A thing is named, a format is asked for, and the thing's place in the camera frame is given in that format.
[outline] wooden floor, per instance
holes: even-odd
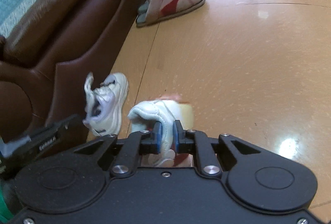
[[[195,129],[232,133],[317,176],[311,210],[331,220],[331,0],[207,0],[160,24],[133,25],[113,67],[134,104],[178,93]]]

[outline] couch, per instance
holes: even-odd
[[[110,73],[144,1],[37,0],[10,36],[0,37],[4,142],[85,115],[87,74],[93,72],[97,86]]]

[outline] white sneaker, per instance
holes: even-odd
[[[156,121],[162,124],[161,152],[158,155],[147,155],[142,158],[143,166],[173,167],[175,163],[175,152],[171,149],[173,143],[173,122],[179,119],[184,123],[180,104],[173,100],[143,101],[135,105],[129,112],[132,132],[151,130]],[[192,166],[191,157],[185,160],[183,166]]]
[[[93,74],[87,75],[84,90],[86,93],[86,119],[83,123],[95,136],[118,134],[122,123],[122,106],[126,99],[129,84],[122,73],[108,75],[100,88],[91,90]]]

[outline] screw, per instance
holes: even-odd
[[[217,174],[220,171],[220,168],[215,165],[208,165],[204,168],[204,171],[207,174],[214,175]]]
[[[171,174],[169,172],[163,172],[161,175],[163,177],[169,177],[169,176],[171,176]]]
[[[31,218],[26,218],[23,220],[23,224],[34,224],[34,220]]]
[[[125,174],[129,171],[129,168],[127,168],[124,165],[116,165],[113,167],[113,172],[115,174]]]
[[[301,218],[297,222],[297,224],[308,224],[308,223],[309,223],[309,221],[307,219],[305,219],[305,218]]]

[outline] lace trim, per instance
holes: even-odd
[[[7,38],[25,13],[37,0],[23,0],[0,25],[0,34]]]

